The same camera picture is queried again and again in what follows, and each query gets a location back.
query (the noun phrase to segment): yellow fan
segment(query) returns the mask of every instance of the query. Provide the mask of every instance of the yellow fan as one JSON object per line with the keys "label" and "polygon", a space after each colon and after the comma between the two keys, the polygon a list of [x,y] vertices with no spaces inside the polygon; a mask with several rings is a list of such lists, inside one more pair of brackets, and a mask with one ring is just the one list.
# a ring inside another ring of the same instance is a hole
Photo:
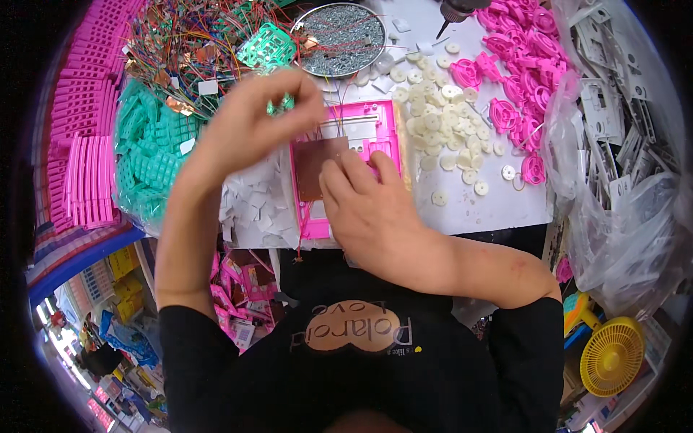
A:
{"label": "yellow fan", "polygon": [[[586,298],[587,294],[579,293],[578,297]],[[587,302],[577,304],[582,306],[579,316],[594,331],[580,358],[582,383],[597,397],[614,396],[626,389],[640,370],[645,348],[640,324],[630,317],[616,317],[602,325],[586,308]]]}

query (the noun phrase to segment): drill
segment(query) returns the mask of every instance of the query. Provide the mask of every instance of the drill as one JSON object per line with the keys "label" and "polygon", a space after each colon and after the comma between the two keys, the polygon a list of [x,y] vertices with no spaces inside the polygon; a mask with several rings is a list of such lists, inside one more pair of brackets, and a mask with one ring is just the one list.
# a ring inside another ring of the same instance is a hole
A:
{"label": "drill", "polygon": [[461,23],[476,9],[488,8],[491,0],[443,0],[440,3],[440,14],[445,22],[438,32],[436,39],[440,38],[449,23]]}

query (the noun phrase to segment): clear plastic bag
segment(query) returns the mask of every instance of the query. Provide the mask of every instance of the clear plastic bag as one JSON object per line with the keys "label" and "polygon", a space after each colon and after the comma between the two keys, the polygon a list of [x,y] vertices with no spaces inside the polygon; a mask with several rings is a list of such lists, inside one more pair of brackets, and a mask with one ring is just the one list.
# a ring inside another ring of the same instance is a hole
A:
{"label": "clear plastic bag", "polygon": [[[560,23],[570,18],[562,14],[575,13],[580,2],[553,4],[560,29]],[[672,172],[650,176],[622,197],[618,212],[605,211],[578,169],[573,125],[582,120],[575,104],[579,86],[573,87],[578,78],[574,73],[564,75],[547,107],[541,156],[556,205],[569,219],[564,235],[577,287],[589,292],[609,317],[644,319],[690,275],[693,192],[690,165],[684,162],[688,149],[676,89],[651,40],[625,3],[605,1],[604,6],[612,26],[637,53],[643,76],[649,78],[653,124],[658,139],[674,151],[681,176]]]}

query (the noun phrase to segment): round metal dish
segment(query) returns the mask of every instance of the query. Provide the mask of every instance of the round metal dish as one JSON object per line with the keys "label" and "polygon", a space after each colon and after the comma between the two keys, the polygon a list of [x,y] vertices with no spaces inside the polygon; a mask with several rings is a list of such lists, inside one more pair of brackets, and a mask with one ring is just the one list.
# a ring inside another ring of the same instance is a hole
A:
{"label": "round metal dish", "polygon": [[306,19],[307,16],[309,16],[309,15],[315,13],[315,11],[317,11],[317,10],[320,10],[320,9],[323,9],[323,8],[332,8],[332,7],[334,7],[334,6],[355,6],[355,7],[357,7],[357,8],[361,8],[361,9],[363,9],[363,10],[366,10],[366,11],[369,12],[371,15],[373,15],[373,17],[376,18],[376,19],[378,20],[378,22],[380,22],[380,25],[383,27],[383,46],[380,47],[380,49],[378,50],[378,54],[373,58],[373,60],[371,60],[371,61],[368,62],[367,64],[364,64],[363,66],[361,66],[361,67],[359,67],[359,68],[357,68],[357,69],[355,69],[355,70],[353,70],[353,71],[344,72],[344,73],[341,73],[341,74],[323,75],[323,74],[319,74],[319,73],[315,73],[315,72],[309,71],[308,69],[306,69],[306,68],[304,68],[304,67],[302,67],[302,66],[299,65],[299,66],[301,67],[301,69],[303,69],[305,72],[308,72],[309,74],[314,75],[314,76],[317,76],[317,77],[328,77],[328,78],[343,78],[343,77],[349,77],[349,76],[351,76],[351,75],[353,75],[353,74],[359,72],[361,69],[367,68],[367,67],[369,67],[371,64],[373,64],[373,62],[375,62],[375,61],[380,57],[380,55],[383,54],[383,51],[385,50],[385,45],[386,45],[386,43],[387,43],[387,27],[386,27],[386,25],[385,25],[385,22],[384,22],[373,10],[371,10],[371,9],[365,7],[365,6],[361,6],[360,4],[357,4],[357,3],[345,3],[345,2],[330,3],[330,4],[323,5],[323,6],[318,6],[318,7],[315,8],[315,9],[311,9],[311,10],[309,10],[308,12],[304,13],[300,18],[298,18],[298,19],[296,20],[296,24],[294,24],[294,26],[291,28],[291,33],[294,33],[294,32],[298,29],[299,25],[300,25],[301,23],[304,22],[304,20]]}

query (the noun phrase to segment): yellow fan grille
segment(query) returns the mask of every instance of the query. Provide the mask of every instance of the yellow fan grille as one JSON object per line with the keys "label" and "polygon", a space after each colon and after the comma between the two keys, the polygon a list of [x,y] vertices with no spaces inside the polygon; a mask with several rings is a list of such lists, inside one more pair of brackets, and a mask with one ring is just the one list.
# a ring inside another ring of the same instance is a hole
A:
{"label": "yellow fan grille", "polygon": [[582,382],[596,396],[618,394],[635,379],[643,356],[639,323],[629,317],[610,320],[594,332],[582,352]]}

